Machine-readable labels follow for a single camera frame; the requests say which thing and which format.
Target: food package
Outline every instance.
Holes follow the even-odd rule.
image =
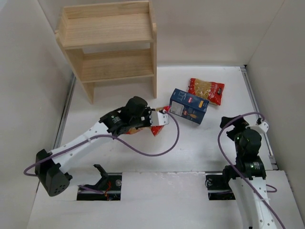
[[[207,99],[213,104],[220,105],[223,90],[223,83],[208,82],[191,78],[188,93],[194,94],[203,99]]]
[[[160,110],[169,111],[169,110],[170,110],[170,107],[169,107],[169,106],[165,106],[165,107],[158,107],[158,108],[156,108],[156,111],[160,111]],[[149,129],[151,130],[152,134],[153,134],[154,136],[157,136],[157,135],[161,132],[161,130],[163,129],[163,127],[164,127],[164,126],[161,125],[161,126],[143,127],[143,128],[139,128],[139,129],[131,128],[126,134],[127,134],[127,135],[133,135],[133,134],[135,134],[135,133],[137,133],[137,132],[139,132],[139,131],[141,131],[141,130],[143,130],[143,129],[149,128]]]

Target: shelf board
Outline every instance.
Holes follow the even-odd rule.
[[[153,76],[150,49],[85,54],[83,83]]]
[[[129,42],[153,42],[148,13],[68,19],[63,47]]]

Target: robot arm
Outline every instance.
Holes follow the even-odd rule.
[[[167,114],[157,112],[147,106],[147,102],[135,96],[130,99],[126,106],[109,112],[85,133],[71,142],[54,149],[50,152],[40,151],[36,155],[36,162],[51,155],[62,153],[60,156],[49,159],[35,167],[35,174],[47,190],[49,196],[56,196],[63,192],[72,176],[68,171],[77,162],[94,149],[104,143],[110,142],[112,136],[127,133],[130,128],[160,126],[169,123]],[[107,173],[100,165],[94,165],[101,173],[101,180],[94,186],[102,187],[107,181]]]
[[[223,117],[220,127],[223,128],[232,119],[234,118]],[[266,133],[269,125],[258,119],[256,125],[250,126],[243,118],[236,120],[232,125],[234,129],[227,132],[227,135],[235,142],[235,167],[269,204],[266,172],[258,156],[262,140],[260,134]],[[242,216],[243,229],[276,229],[270,210],[231,166],[225,167],[223,177],[234,193]]]

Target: blue box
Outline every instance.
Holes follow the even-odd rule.
[[[200,124],[208,105],[208,100],[176,88],[171,96],[170,112]]]

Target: red package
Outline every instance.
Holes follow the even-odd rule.
[[[165,107],[159,107],[159,108],[156,108],[156,111],[160,111],[160,110],[165,110],[165,111],[169,111],[170,110],[170,106],[165,106]],[[154,136],[157,136],[160,131],[163,129],[163,125],[160,125],[160,126],[152,126],[151,127],[151,132]]]
[[[203,99],[207,99],[213,104],[220,105],[223,90],[223,83],[207,82],[196,78],[191,78],[188,93],[194,94]]]

